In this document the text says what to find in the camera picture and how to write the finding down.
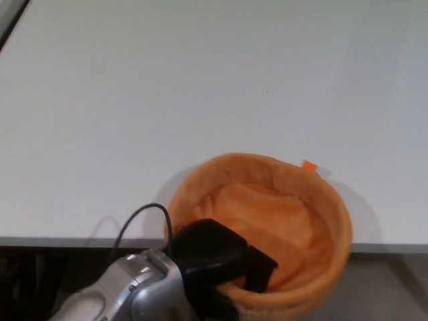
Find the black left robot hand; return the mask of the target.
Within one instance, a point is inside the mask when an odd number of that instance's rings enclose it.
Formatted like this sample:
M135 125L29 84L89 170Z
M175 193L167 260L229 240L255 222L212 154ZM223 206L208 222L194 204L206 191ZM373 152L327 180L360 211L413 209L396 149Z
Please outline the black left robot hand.
M216 287L238 279L244 290L264 293L277 261L214 219L194 221L163 249L178 266L185 295L201 320L238 320L231 299Z

